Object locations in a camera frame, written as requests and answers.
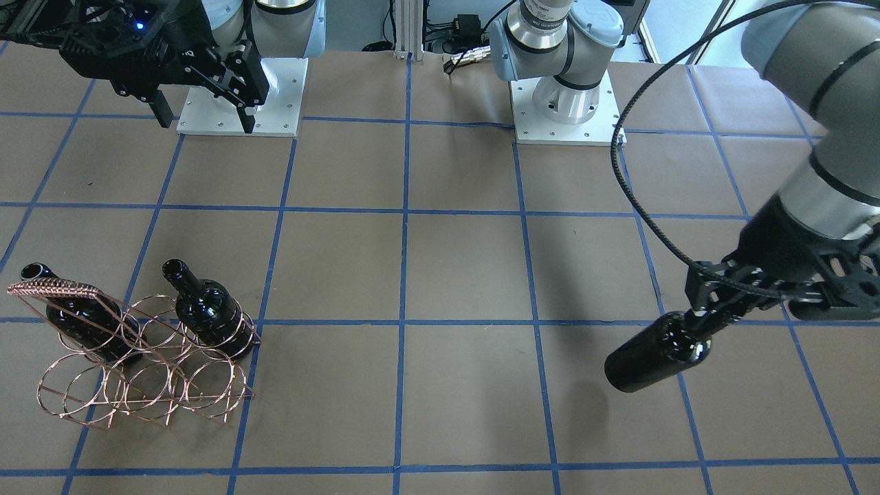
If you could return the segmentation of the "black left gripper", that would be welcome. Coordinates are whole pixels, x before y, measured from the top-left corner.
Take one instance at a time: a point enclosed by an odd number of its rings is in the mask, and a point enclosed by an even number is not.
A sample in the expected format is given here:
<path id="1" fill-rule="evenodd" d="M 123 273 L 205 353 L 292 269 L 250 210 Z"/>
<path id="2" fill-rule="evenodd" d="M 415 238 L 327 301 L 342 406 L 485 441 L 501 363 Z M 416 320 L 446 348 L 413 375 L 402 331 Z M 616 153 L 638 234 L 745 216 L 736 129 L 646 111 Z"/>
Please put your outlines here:
<path id="1" fill-rule="evenodd" d="M 740 232 L 738 247 L 710 269 L 742 284 L 793 291 L 789 313 L 800 320 L 878 317 L 878 227 L 860 239 L 828 239 L 805 228 L 771 197 Z M 691 335 L 710 338 L 750 309 L 714 302 L 691 310 Z"/>

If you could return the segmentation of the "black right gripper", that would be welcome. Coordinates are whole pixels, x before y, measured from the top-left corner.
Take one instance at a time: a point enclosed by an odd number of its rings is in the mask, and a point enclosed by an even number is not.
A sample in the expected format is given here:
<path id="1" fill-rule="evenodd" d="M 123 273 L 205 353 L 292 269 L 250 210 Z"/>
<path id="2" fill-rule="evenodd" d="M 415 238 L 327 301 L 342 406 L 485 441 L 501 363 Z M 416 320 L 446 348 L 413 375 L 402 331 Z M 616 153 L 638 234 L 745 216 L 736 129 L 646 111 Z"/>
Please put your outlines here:
<path id="1" fill-rule="evenodd" d="M 150 105 L 159 125 L 169 129 L 173 110 L 161 85 L 202 87 L 227 100 L 245 134 L 256 128 L 255 107 L 270 85 L 262 69 L 244 1 L 178 1 L 170 22 L 146 47 L 116 56 L 88 54 L 81 47 L 59 50 L 80 76 L 107 80 L 122 96 Z"/>

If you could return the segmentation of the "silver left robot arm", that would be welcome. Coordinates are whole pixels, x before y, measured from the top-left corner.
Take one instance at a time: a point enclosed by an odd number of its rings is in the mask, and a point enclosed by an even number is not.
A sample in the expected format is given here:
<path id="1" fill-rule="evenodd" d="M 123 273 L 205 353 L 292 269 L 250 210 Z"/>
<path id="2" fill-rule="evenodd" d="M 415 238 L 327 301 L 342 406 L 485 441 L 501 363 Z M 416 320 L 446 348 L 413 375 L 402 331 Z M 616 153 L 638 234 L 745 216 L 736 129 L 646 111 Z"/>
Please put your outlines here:
<path id="1" fill-rule="evenodd" d="M 620 169 L 623 123 L 672 63 L 638 88 L 613 126 L 612 170 L 654 235 L 689 267 L 690 310 L 656 326 L 710 336 L 782 302 L 801 320 L 877 318 L 878 3 L 770 1 L 731 22 L 741 24 L 745 59 L 828 135 L 742 229 L 729 256 L 698 263 L 658 228 Z M 547 76 L 538 106 L 566 124 L 590 116 L 563 111 L 572 98 L 593 97 L 624 32 L 619 13 L 601 1 L 513 1 L 488 29 L 498 76 Z"/>

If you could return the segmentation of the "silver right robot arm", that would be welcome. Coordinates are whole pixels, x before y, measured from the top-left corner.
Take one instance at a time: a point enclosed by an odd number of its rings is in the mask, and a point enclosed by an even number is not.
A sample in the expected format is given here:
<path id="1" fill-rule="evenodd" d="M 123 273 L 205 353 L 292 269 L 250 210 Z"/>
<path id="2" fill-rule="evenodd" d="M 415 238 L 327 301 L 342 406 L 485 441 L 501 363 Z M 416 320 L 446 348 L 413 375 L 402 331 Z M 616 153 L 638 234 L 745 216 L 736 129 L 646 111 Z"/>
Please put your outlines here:
<path id="1" fill-rule="evenodd" d="M 201 1 L 78 1 L 58 52 L 86 78 L 107 80 L 148 105 L 164 128 L 172 110 L 161 85 L 188 85 L 223 98 L 243 131 L 270 94 L 267 58 L 323 53 L 321 1 L 234 1 L 212 25 Z"/>

